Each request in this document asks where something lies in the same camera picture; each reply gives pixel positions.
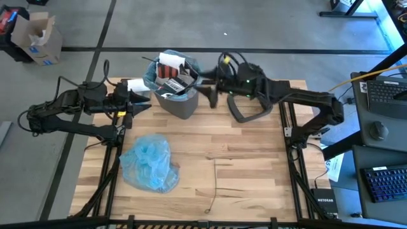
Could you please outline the grey bin swing lid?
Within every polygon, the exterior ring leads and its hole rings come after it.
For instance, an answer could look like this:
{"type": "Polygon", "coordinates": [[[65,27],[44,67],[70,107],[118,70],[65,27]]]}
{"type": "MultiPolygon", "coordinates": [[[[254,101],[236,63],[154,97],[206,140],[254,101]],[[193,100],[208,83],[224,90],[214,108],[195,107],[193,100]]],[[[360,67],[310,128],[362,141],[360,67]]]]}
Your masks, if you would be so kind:
{"type": "Polygon", "coordinates": [[[260,95],[260,97],[256,97],[255,95],[249,95],[247,94],[246,97],[250,98],[250,100],[257,99],[259,101],[260,106],[263,108],[262,112],[258,114],[254,114],[252,116],[247,116],[245,117],[240,110],[238,109],[234,97],[238,96],[238,94],[232,94],[229,93],[227,97],[227,105],[230,110],[230,113],[232,117],[238,122],[238,123],[246,123],[249,121],[256,120],[258,118],[261,118],[263,116],[269,115],[273,109],[273,104],[271,103],[270,99],[266,99],[263,95],[260,95]]]}

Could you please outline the grey plastic trash bin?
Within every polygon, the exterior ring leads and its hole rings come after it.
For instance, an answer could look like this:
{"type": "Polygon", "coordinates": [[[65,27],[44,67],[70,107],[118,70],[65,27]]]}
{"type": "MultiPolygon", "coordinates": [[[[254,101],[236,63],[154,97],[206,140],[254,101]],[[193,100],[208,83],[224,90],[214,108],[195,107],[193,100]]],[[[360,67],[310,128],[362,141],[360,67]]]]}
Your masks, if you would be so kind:
{"type": "MultiPolygon", "coordinates": [[[[199,73],[197,73],[186,61],[183,66],[179,67],[178,71],[179,74],[175,78],[183,80],[188,85],[184,92],[178,94],[181,95],[185,93],[187,89],[194,89],[194,85],[198,83],[200,76],[199,73]]],[[[171,78],[161,79],[157,77],[156,82],[160,84],[158,89],[169,79],[171,78]]],[[[196,94],[192,98],[189,98],[188,100],[183,102],[169,100],[169,97],[164,98],[160,96],[156,91],[153,91],[153,94],[156,96],[159,104],[164,110],[183,120],[188,119],[194,113],[195,109],[198,106],[198,92],[196,92],[196,94]]]]}

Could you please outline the black network switch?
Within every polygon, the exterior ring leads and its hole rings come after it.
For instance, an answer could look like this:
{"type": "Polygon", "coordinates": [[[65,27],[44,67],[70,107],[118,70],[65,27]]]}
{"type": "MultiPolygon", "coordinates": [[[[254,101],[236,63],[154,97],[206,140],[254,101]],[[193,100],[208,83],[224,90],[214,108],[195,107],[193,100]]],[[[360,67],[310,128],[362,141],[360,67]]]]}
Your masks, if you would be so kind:
{"type": "Polygon", "coordinates": [[[314,188],[311,189],[319,206],[334,219],[338,219],[338,207],[336,204],[335,193],[332,189],[314,188]]]}

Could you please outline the backlit black keyboard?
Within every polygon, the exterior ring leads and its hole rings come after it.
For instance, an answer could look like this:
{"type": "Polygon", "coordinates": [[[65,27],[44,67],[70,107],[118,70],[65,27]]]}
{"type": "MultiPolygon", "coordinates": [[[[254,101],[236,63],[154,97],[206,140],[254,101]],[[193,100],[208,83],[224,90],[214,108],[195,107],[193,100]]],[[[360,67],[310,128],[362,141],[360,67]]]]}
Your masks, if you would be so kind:
{"type": "Polygon", "coordinates": [[[372,202],[407,200],[407,164],[360,169],[372,202]]]}

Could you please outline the red black striped packaging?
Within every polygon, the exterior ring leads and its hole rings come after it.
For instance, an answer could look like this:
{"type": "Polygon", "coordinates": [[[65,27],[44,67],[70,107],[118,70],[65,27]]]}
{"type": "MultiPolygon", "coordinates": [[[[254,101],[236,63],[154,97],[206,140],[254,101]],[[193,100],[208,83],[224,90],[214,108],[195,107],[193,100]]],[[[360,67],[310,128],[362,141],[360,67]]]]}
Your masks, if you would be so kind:
{"type": "Polygon", "coordinates": [[[176,76],[178,76],[179,71],[176,68],[158,63],[156,65],[156,73],[159,78],[165,79],[165,78],[175,78],[176,76]]]}

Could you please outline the black printed mat packaging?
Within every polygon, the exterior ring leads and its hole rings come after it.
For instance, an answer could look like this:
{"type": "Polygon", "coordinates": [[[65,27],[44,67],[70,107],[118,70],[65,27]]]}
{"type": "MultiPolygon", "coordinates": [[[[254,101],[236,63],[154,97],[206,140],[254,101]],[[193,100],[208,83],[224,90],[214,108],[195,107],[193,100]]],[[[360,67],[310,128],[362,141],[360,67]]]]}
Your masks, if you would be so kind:
{"type": "Polygon", "coordinates": [[[156,92],[160,96],[168,98],[184,92],[187,86],[188,85],[183,80],[172,78],[167,80],[156,92]]]}

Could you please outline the black diagonal beam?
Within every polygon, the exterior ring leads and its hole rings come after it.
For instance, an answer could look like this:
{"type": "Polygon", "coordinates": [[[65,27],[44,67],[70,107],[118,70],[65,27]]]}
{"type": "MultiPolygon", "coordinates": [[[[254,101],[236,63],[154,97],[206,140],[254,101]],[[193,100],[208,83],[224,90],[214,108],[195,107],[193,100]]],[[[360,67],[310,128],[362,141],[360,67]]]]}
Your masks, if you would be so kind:
{"type": "MultiPolygon", "coordinates": [[[[397,67],[392,67],[392,66],[398,60],[401,60],[406,55],[407,55],[407,43],[404,43],[397,50],[395,50],[388,57],[386,57],[383,61],[381,61],[374,68],[372,68],[372,70],[370,70],[369,72],[362,71],[362,72],[358,72],[358,73],[352,73],[350,78],[352,80],[354,80],[356,78],[356,76],[366,75],[367,79],[372,80],[376,76],[378,76],[380,73],[402,68],[402,66],[397,66],[397,67]]],[[[351,147],[353,145],[363,145],[360,131],[355,132],[355,133],[349,135],[348,137],[342,139],[341,141],[338,141],[338,142],[328,146],[324,150],[322,150],[324,159],[329,160],[329,159],[334,158],[337,155],[345,153],[346,151],[351,150],[351,147]]]]}

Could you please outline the grey desk top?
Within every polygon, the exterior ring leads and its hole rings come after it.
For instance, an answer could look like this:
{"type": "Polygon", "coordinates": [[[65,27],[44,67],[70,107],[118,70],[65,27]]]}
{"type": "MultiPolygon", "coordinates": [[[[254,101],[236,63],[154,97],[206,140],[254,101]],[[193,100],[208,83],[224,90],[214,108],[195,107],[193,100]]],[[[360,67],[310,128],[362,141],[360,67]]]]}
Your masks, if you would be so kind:
{"type": "Polygon", "coordinates": [[[352,154],[357,176],[362,216],[407,226],[407,200],[374,203],[365,187],[360,169],[407,164],[407,153],[367,146],[353,146],[352,154]]]}
{"type": "MultiPolygon", "coordinates": [[[[404,78],[378,76],[375,80],[392,80],[407,82],[404,78]]],[[[407,120],[390,118],[371,113],[368,109],[367,81],[357,80],[352,82],[354,98],[359,119],[362,141],[373,148],[391,149],[407,152],[407,120]],[[369,134],[369,126],[374,121],[382,122],[389,130],[384,141],[376,141],[369,134]]]]}

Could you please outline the blue plastic bag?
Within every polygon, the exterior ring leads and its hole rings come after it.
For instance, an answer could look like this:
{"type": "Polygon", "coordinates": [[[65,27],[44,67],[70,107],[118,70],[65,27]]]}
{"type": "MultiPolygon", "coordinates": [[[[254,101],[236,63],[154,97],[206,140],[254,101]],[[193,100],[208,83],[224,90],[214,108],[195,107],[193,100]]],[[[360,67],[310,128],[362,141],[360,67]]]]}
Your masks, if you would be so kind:
{"type": "Polygon", "coordinates": [[[120,156],[124,182],[143,191],[168,193],[179,183],[179,169],[171,163],[167,138],[161,134],[137,138],[120,156]]]}

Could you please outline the blue bin liner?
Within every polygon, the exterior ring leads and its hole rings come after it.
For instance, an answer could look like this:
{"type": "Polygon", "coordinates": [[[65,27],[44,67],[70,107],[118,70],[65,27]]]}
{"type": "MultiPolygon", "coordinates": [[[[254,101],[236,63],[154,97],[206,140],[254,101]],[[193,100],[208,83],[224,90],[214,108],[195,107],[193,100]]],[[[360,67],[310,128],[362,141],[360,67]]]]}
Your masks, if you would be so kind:
{"type": "MultiPolygon", "coordinates": [[[[187,56],[181,52],[175,51],[175,50],[165,50],[163,53],[169,54],[169,55],[176,55],[182,58],[185,58],[185,61],[197,72],[200,72],[200,67],[198,65],[198,61],[190,56],[187,56]]],[[[158,73],[156,72],[156,67],[159,61],[159,57],[156,57],[153,59],[148,67],[146,72],[144,73],[143,80],[144,80],[144,85],[147,86],[150,90],[152,91],[157,91],[158,87],[160,86],[159,83],[156,82],[156,79],[158,77],[158,73]]],[[[192,98],[196,94],[196,90],[193,88],[187,89],[187,91],[181,95],[171,95],[169,97],[169,100],[173,101],[186,101],[189,98],[192,98]]]]}

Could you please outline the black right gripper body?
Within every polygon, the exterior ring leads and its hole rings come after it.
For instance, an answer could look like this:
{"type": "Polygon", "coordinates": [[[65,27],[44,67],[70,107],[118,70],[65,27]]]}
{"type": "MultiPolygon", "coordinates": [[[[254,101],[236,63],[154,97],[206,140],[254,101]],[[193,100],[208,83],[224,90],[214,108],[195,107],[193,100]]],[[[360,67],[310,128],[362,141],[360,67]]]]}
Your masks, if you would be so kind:
{"type": "Polygon", "coordinates": [[[211,108],[215,108],[218,102],[218,95],[221,93],[232,93],[241,96],[263,95],[268,98],[266,89],[266,78],[262,69],[251,63],[240,63],[237,71],[229,64],[220,63],[215,69],[219,71],[219,77],[215,80],[208,79],[207,84],[214,92],[208,95],[211,108]]]}

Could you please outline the dark grey keyboard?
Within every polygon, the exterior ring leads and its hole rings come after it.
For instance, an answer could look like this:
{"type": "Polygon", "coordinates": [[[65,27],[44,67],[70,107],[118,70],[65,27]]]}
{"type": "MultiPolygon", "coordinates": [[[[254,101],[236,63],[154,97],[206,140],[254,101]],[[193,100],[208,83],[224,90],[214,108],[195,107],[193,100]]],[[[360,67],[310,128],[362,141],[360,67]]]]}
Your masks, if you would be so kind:
{"type": "Polygon", "coordinates": [[[368,109],[371,113],[407,120],[407,98],[394,98],[407,92],[407,82],[392,80],[367,81],[368,109]]]}

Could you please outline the black crate with red items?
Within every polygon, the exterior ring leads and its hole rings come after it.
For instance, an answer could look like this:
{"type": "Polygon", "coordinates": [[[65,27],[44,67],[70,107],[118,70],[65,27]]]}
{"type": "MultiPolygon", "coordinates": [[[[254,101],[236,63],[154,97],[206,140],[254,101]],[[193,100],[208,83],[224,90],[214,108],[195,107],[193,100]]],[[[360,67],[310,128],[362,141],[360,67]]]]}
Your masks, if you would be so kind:
{"type": "Polygon", "coordinates": [[[11,33],[15,28],[17,17],[29,19],[28,11],[23,7],[0,7],[0,50],[6,52],[15,62],[32,62],[23,49],[11,41],[11,33]]]}

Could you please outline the white printed paper sheet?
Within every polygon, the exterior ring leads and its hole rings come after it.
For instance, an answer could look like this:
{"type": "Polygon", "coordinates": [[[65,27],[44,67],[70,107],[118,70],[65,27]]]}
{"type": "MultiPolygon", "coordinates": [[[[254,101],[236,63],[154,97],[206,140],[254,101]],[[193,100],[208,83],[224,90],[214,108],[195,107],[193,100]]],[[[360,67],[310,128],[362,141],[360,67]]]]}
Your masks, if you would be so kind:
{"type": "Polygon", "coordinates": [[[344,154],[335,156],[332,159],[325,160],[325,165],[328,171],[328,178],[330,181],[338,182],[340,177],[341,166],[343,163],[344,154]]]}

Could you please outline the dark looped cable tie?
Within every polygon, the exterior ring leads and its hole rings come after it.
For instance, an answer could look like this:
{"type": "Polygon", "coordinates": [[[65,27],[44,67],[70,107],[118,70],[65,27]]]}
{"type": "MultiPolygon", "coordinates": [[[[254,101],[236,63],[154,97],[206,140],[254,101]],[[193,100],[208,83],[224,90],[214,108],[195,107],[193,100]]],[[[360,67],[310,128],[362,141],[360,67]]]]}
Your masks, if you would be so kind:
{"type": "Polygon", "coordinates": [[[204,211],[204,213],[209,214],[214,205],[215,199],[217,197],[217,168],[216,168],[216,159],[213,159],[213,168],[214,168],[214,194],[210,203],[210,206],[204,211]]]}

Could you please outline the black floor stand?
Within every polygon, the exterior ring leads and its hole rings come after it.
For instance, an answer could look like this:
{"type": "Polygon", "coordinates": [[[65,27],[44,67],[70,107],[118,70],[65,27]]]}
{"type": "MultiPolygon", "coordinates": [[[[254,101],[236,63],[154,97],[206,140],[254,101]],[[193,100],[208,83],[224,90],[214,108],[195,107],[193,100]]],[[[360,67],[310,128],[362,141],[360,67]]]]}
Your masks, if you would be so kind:
{"type": "Polygon", "coordinates": [[[364,0],[329,0],[330,11],[320,11],[320,17],[376,19],[375,12],[357,12],[364,0]]]}

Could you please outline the grey computer mouse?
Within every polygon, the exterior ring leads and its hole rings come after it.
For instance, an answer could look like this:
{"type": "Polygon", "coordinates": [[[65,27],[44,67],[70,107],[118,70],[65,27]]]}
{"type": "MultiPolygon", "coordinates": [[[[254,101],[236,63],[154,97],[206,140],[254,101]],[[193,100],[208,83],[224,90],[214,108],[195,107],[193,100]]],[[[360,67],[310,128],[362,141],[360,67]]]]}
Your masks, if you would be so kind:
{"type": "Polygon", "coordinates": [[[389,134],[389,130],[382,122],[374,121],[369,126],[369,134],[376,141],[384,141],[389,134]]]}

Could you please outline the open cardboard box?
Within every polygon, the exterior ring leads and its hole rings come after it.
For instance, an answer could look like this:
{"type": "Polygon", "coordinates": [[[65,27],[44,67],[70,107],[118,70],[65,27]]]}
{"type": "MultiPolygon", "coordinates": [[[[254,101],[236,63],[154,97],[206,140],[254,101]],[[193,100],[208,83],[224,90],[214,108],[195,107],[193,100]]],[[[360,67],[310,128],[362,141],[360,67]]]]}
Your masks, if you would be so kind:
{"type": "Polygon", "coordinates": [[[55,19],[48,12],[30,13],[29,19],[18,15],[11,33],[11,41],[39,66],[59,63],[63,38],[55,19]]]}

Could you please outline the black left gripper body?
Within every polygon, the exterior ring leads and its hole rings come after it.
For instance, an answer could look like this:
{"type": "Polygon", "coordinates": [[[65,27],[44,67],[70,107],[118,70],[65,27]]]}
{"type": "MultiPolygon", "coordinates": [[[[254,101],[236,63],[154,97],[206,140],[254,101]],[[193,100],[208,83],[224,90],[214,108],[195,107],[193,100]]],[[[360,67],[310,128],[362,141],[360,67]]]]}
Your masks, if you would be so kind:
{"type": "Polygon", "coordinates": [[[124,113],[123,124],[127,129],[132,128],[132,111],[133,106],[130,102],[130,94],[128,91],[128,83],[126,81],[119,81],[113,91],[113,100],[115,110],[120,113],[124,113]]]}

